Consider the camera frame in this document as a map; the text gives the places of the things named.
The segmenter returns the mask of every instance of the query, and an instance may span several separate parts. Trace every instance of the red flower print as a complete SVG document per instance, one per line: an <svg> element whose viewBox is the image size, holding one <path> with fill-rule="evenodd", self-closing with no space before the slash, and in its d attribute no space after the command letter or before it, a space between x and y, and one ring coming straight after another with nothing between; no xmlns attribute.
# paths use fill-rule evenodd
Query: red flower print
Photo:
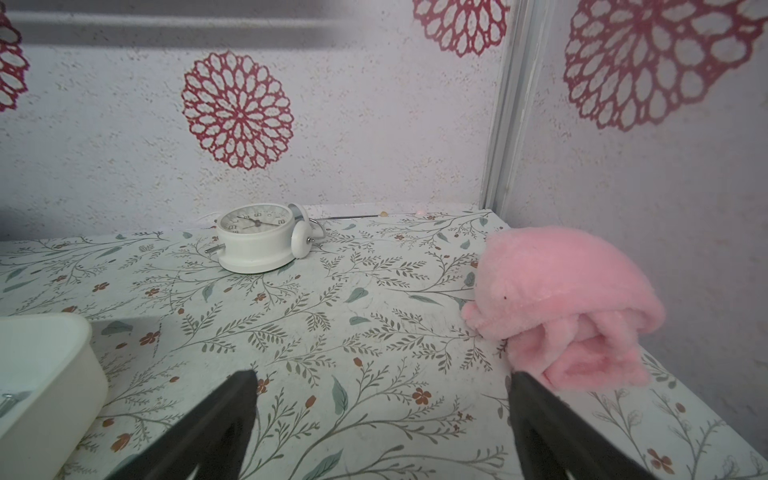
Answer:
<svg viewBox="0 0 768 480"><path fill-rule="evenodd" d="M426 37L459 57L501 44L507 12L502 0L413 0L413 17L424 26Z"/></svg>
<svg viewBox="0 0 768 480"><path fill-rule="evenodd" d="M416 401L416 405L426 405L429 403L429 399L432 398L432 394L417 388L411 397Z"/></svg>
<svg viewBox="0 0 768 480"><path fill-rule="evenodd" d="M121 435L118 435L118 440L112 444L110 447L112 449L112 452L119 452L120 450L124 449L126 445L128 445L128 441L131 440L131 434L130 433L123 433Z"/></svg>
<svg viewBox="0 0 768 480"><path fill-rule="evenodd" d="M656 470L659 468L664 468L664 471L670 475L674 475L674 470L670 468L672 465L672 460L670 460L669 457L666 455L659 458L659 455L656 453L656 450L648 449L648 453L650 456L652 456L654 459L650 461L650 464L654 466Z"/></svg>
<svg viewBox="0 0 768 480"><path fill-rule="evenodd" d="M154 343L155 340L160 336L160 331L158 330L155 333L149 332L147 335L142 336L139 340L139 345L147 345L148 343Z"/></svg>
<svg viewBox="0 0 768 480"><path fill-rule="evenodd" d="M266 66L248 55L212 53L184 77L184 116L214 159L265 168L288 149L290 101Z"/></svg>
<svg viewBox="0 0 768 480"><path fill-rule="evenodd" d="M256 388L258 393L266 393L266 386L270 384L270 379L259 380L259 385Z"/></svg>
<svg viewBox="0 0 768 480"><path fill-rule="evenodd" d="M0 2L0 111L16 109L16 98L27 91L24 75L29 62L21 47L22 34L5 16L5 4Z"/></svg>
<svg viewBox="0 0 768 480"><path fill-rule="evenodd" d="M748 61L768 17L748 0L580 0L563 79L598 128L661 123Z"/></svg>

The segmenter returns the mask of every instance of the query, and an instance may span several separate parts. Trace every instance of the plush toy arm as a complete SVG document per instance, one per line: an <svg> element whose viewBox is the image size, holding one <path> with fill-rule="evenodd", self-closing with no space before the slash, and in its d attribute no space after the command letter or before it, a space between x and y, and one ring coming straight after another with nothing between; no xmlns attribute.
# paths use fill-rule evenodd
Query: plush toy arm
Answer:
<svg viewBox="0 0 768 480"><path fill-rule="evenodd" d="M478 309L477 303L467 302L462 307L462 318L467 322L469 328L477 330L483 323L485 323L480 309Z"/></svg>

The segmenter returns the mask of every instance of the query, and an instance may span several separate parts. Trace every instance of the white alarm clock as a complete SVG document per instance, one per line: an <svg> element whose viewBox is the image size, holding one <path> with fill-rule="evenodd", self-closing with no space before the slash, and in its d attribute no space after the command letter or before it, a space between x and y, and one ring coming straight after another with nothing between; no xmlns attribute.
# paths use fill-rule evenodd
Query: white alarm clock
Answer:
<svg viewBox="0 0 768 480"><path fill-rule="evenodd" d="M326 235L325 228L296 204L254 204L232 210L218 220L217 231L222 244L206 253L219 250L221 266L235 273L267 272L304 258L312 242Z"/></svg>

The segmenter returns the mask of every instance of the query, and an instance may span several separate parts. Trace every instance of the table surface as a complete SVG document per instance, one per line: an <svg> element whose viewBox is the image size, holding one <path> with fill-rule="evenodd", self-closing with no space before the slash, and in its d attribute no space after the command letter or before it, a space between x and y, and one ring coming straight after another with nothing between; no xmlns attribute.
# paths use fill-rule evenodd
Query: table surface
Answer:
<svg viewBox="0 0 768 480"><path fill-rule="evenodd" d="M307 258L259 275L215 229L0 243L0 315L93 325L104 408L59 478L100 479L238 369L260 380L241 478L522 478L503 343L467 329L488 210L326 221ZM559 396L660 478L768 465L656 359L648 388Z"/></svg>

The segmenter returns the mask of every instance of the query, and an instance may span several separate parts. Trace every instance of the pink stuffed animal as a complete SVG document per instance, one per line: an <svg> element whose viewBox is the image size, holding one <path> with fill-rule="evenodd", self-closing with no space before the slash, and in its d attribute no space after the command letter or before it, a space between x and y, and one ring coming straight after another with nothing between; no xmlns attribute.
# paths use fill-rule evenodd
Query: pink stuffed animal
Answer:
<svg viewBox="0 0 768 480"><path fill-rule="evenodd" d="M549 389L645 385L638 333L666 316L639 268L605 240L564 227L488 237L467 325L508 339L507 356Z"/></svg>

